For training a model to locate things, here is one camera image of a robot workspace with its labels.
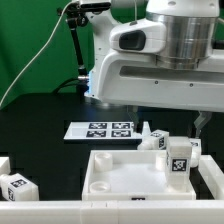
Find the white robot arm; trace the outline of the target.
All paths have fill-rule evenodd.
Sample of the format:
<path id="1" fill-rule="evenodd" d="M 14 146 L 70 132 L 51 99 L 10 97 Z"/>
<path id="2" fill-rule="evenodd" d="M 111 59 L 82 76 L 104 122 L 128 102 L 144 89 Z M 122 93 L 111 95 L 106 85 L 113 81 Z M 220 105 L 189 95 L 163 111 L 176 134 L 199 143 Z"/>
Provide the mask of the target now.
<path id="1" fill-rule="evenodd" d="M 85 96 L 103 103 L 196 110 L 200 131 L 224 112 L 219 0 L 79 0 L 93 27 Z"/>

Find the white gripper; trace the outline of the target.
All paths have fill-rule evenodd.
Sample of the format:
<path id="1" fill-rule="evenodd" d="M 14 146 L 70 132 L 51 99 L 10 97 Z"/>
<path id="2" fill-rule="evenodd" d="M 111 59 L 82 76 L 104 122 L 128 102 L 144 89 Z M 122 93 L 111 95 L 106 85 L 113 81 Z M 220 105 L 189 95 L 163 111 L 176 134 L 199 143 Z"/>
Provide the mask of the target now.
<path id="1" fill-rule="evenodd" d="M 200 111 L 194 121 L 196 138 L 211 120 L 211 112 L 224 112 L 224 53 L 202 60 L 194 70 L 163 69 L 152 55 L 110 53 L 98 77 L 97 97 L 128 105 L 136 133 L 141 130 L 137 106 Z"/>

